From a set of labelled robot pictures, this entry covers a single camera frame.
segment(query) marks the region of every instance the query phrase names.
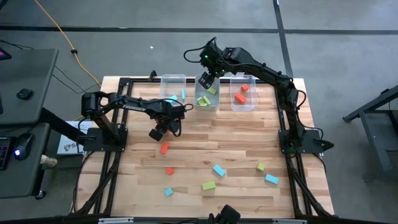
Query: white paper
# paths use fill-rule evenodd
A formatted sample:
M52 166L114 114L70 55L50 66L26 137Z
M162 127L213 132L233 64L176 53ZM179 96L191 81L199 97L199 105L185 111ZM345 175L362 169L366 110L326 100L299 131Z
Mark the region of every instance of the white paper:
M68 124L75 128L78 128L79 121L67 121ZM87 130L91 128L92 121L83 121L80 124L80 131L87 134ZM62 135L60 144L58 145L58 155L73 155L73 154L83 154L83 146L79 145L79 152L77 151L77 144L75 141L68 139L66 136Z

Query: concrete floor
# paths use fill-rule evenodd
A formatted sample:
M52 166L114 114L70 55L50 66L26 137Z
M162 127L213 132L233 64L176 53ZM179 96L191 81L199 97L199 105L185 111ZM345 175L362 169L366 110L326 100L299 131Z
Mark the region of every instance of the concrete floor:
M398 36L372 31L398 29L397 1L279 0L285 29L368 32L361 35L286 34L286 43L280 41L278 33L264 33L280 28L273 0L40 2L61 26L207 30L207 33L172 29L67 32L79 50L81 61L99 80L105 75L149 75L151 70L158 74L197 75L203 69L185 62L182 53L202 46L213 36L217 36L220 47L244 47L255 59L285 72L289 60L282 54L281 46L287 47L293 76L305 79L315 124L323 128L325 139L335 143L335 147L325 153L325 162L336 214L343 218L397 222L398 182L363 182L362 175L375 169L370 165L375 158L370 156L371 149L360 121L345 124L341 119L384 89L398 84L394 66ZM52 23L33 1L12 0L0 11L0 25L52 26ZM236 32L247 29L248 33L233 33L234 30L217 33L216 28L236 29ZM0 30L0 39L34 48L58 48L58 67L83 88L94 84L78 67L59 32ZM4 44L0 47L12 50ZM58 71L54 74L72 85ZM45 106L63 119L73 119L80 115L80 95L53 79ZM393 102L391 108L398 108L398 103ZM77 170L56 170L48 174L51 176L48 195L41 201L0 200L0 220L15 218L16 207L24 218L67 214L76 175Z

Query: computer mouse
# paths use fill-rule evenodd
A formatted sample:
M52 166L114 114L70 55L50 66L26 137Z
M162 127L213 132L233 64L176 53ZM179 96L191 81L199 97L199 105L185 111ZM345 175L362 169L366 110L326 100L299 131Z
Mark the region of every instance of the computer mouse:
M29 156L33 137L34 135L31 133L24 133L17 138L14 146L14 157L16 160L21 161Z

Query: block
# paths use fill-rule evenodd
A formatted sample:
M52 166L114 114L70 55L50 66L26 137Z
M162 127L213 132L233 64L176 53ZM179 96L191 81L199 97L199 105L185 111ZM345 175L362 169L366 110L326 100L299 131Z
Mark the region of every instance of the block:
M235 100L241 104L244 104L246 102L246 98L240 93L235 94Z
M207 106L207 103L205 102L205 100L203 99L203 97L199 97L197 99L197 102L200 106Z
M216 182L211 181L201 185L203 190L211 190L216 188Z
M163 142L162 147L160 148L161 154L166 154L167 149L169 148L169 142Z
M266 181L269 181L269 182L271 182L271 183L273 183L273 184L278 184L278 177L274 177L273 175L269 175L269 174L267 174L266 175Z
M216 171L216 173L222 177L225 175L225 171L218 164L213 166L213 170Z
M174 173L174 169L172 167L166 168L166 174L172 175Z
M249 86L246 85L246 84L242 85L242 87L241 87L242 92L245 92L245 91L247 91L248 89L249 89Z
M173 189L171 189L171 187L167 188L166 190L164 190L164 194L166 194L166 196L171 196L174 193Z
M169 99L173 99L173 100L166 100L166 101L169 102L169 103L175 103L174 100L178 100L178 97L176 95L174 95L172 97L169 97Z
M217 93L217 90L213 89L212 87L210 87L207 91L209 91L209 93L215 95Z
M259 165L257 166L257 170L259 171L264 171L265 165L262 163L259 163Z
M207 105L211 105L210 100L206 96L203 96L203 99L207 103Z

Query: wooden table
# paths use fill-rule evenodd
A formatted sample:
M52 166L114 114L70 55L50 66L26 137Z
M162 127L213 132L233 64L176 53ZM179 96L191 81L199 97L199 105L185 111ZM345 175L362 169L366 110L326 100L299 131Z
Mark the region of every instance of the wooden table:
M104 77L101 91L117 91L119 78ZM295 78L294 83L305 91L303 79ZM158 98L159 90L160 83L135 83L132 96ZM186 95L187 103L193 103L193 83L187 83ZM155 121L145 113L130 111L129 137L119 166L112 216L207 217L229 204L243 218L293 218L287 168L277 137L280 127L274 88L259 84L257 95L254 111L231 111L229 84L221 84L218 111L187 112L182 135L176 138L167 134L161 142L148 136ZM301 107L300 119L313 125L308 100ZM166 155L159 153L163 141L170 143ZM84 166L78 184L78 208L98 185L103 157L103 152L96 152ZM266 166L264 173L256 170L260 162ZM212 170L215 164L226 171L225 177ZM309 189L326 211L333 213L322 163L314 155L305 154L303 164ZM174 167L174 174L167 175L166 167ZM278 177L279 183L264 181L265 174ZM201 185L213 180L217 188L202 191ZM171 197L164 194L167 187L174 190ZM297 192L304 213L301 190Z

